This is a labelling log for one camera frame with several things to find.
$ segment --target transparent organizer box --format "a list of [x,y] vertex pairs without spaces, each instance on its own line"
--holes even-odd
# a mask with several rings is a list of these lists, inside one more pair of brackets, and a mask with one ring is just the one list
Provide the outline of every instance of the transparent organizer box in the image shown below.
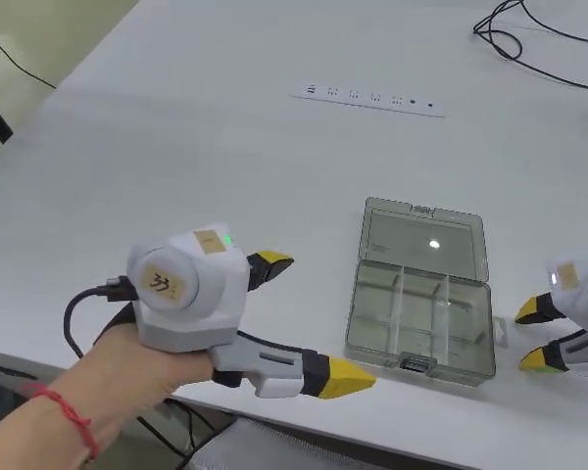
[[347,355],[477,386],[495,375],[478,215],[369,198]]

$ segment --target power strip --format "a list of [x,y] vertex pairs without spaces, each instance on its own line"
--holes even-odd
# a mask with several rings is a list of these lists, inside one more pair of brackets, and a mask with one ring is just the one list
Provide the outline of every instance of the power strip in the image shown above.
[[444,117],[444,110],[439,104],[400,93],[378,93],[361,88],[343,88],[308,82],[297,88],[290,96],[304,100],[326,101],[328,103],[361,106],[363,108],[374,108],[397,113],[411,113],[435,118]]

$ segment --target red string bracelet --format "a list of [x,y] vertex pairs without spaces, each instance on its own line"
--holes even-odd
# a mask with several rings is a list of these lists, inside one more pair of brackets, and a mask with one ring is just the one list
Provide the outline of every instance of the red string bracelet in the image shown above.
[[93,435],[89,431],[89,424],[91,423],[91,419],[85,419],[78,416],[78,413],[76,413],[74,408],[72,408],[70,404],[65,401],[63,397],[61,397],[61,395],[53,390],[47,389],[42,384],[30,384],[25,388],[34,390],[33,394],[29,397],[31,400],[37,397],[47,397],[48,399],[57,403],[61,407],[66,418],[74,423],[83,442],[89,449],[89,458],[87,461],[95,460],[98,457],[100,448],[94,440]]

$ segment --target hand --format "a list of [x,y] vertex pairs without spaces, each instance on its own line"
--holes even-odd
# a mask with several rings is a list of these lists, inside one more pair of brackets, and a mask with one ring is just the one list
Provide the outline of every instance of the hand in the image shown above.
[[214,366],[206,352],[172,354],[139,342],[134,324],[106,332],[92,350],[50,389],[76,412],[92,420],[102,448],[122,424],[155,406],[178,387],[211,380]]

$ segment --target table surface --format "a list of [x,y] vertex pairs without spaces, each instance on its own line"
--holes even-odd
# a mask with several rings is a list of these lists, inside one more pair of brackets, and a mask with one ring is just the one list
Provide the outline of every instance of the table surface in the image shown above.
[[[588,35],[588,1],[532,5]],[[133,243],[224,220],[248,253],[296,259],[249,298],[243,329],[340,355],[368,196],[480,214],[494,312],[514,316],[546,289],[549,257],[588,251],[588,92],[472,38],[492,6],[142,0],[0,153],[0,353],[70,366],[74,294],[123,273]],[[588,81],[588,46],[515,31],[528,60]],[[288,96],[308,79],[414,92],[447,115]],[[80,306],[76,339],[116,308]],[[511,326],[497,377],[476,390],[380,378],[329,401],[211,383],[177,394],[468,467],[588,468],[588,376],[517,370],[569,328]]]

